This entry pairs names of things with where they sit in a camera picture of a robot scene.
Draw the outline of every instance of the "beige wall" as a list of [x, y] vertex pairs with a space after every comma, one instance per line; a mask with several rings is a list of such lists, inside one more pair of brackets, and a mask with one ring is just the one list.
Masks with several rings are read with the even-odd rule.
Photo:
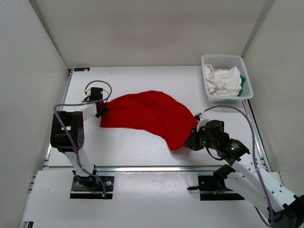
[[0, 227], [16, 228], [68, 70], [27, 0], [0, 6]]
[[245, 56], [271, 167], [298, 194], [304, 189], [303, 12], [303, 0], [276, 0]]
[[50, 37], [75, 66], [200, 65], [241, 55], [265, 0], [36, 0]]

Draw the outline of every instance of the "white wall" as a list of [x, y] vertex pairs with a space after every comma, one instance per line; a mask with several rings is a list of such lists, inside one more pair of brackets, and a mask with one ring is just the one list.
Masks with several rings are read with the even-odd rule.
[[36, 0], [69, 68], [200, 65], [241, 55], [265, 0]]
[[245, 56], [271, 167], [298, 194], [304, 193], [303, 12], [303, 0], [276, 0]]
[[27, 0], [0, 6], [0, 227], [18, 227], [68, 70]]

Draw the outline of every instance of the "red cloth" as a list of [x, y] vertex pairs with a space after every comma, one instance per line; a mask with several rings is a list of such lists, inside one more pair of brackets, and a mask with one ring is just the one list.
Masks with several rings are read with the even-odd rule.
[[184, 145], [197, 125], [187, 107], [158, 91], [127, 94], [106, 103], [101, 127], [130, 127], [163, 137], [170, 150]]

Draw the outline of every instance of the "white cloth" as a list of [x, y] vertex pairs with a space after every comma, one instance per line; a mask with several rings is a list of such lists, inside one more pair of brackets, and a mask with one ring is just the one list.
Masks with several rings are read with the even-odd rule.
[[240, 71], [235, 66], [230, 70], [214, 71], [211, 64], [205, 64], [208, 92], [213, 96], [237, 96], [242, 89]]

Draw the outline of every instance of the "plastic basket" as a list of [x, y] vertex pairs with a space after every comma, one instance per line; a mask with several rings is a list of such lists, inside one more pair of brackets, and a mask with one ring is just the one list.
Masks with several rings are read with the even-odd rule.
[[[240, 96], [212, 96], [208, 93], [205, 64], [211, 64], [214, 70], [229, 70], [233, 67], [238, 67], [242, 76], [245, 77], [243, 84], [243, 92]], [[201, 64], [203, 68], [203, 77], [205, 84], [205, 91], [208, 101], [213, 103], [236, 103], [253, 97], [253, 91], [249, 76], [245, 67], [244, 60], [240, 56], [235, 55], [203, 55], [201, 57]]]

